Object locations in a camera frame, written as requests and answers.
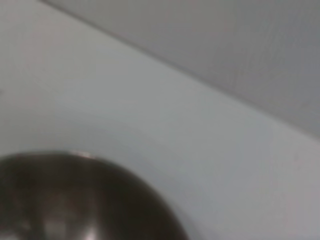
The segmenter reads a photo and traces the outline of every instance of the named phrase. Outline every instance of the white wall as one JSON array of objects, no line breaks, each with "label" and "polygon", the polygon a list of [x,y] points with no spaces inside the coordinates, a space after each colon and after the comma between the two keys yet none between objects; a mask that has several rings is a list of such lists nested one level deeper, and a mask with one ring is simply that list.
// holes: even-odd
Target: white wall
[{"label": "white wall", "polygon": [[1,155],[109,158],[165,196],[193,240],[319,238],[316,139],[38,2],[4,3]]},{"label": "white wall", "polygon": [[44,0],[320,137],[319,0]]}]

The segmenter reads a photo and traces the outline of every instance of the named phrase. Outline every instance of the white countertop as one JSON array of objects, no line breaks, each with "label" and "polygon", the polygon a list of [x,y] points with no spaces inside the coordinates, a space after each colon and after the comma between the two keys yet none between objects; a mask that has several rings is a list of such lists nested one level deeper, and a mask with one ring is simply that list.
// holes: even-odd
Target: white countertop
[{"label": "white countertop", "polygon": [[320,236],[320,144],[34,0],[0,2],[0,154],[81,150],[156,188],[195,240]]}]

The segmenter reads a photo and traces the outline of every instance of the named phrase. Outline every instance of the gray wall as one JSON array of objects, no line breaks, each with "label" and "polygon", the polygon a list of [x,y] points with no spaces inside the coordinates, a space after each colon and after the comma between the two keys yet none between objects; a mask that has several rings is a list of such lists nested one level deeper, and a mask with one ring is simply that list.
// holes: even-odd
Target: gray wall
[{"label": "gray wall", "polygon": [[320,136],[319,0],[48,0]]}]

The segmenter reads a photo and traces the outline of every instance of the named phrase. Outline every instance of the metal bowl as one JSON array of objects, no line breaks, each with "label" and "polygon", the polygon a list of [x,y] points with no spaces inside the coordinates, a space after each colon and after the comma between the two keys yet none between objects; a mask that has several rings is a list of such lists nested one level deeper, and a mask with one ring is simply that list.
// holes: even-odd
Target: metal bowl
[{"label": "metal bowl", "polygon": [[163,200],[113,163],[68,153],[0,161],[0,240],[186,240]]}]

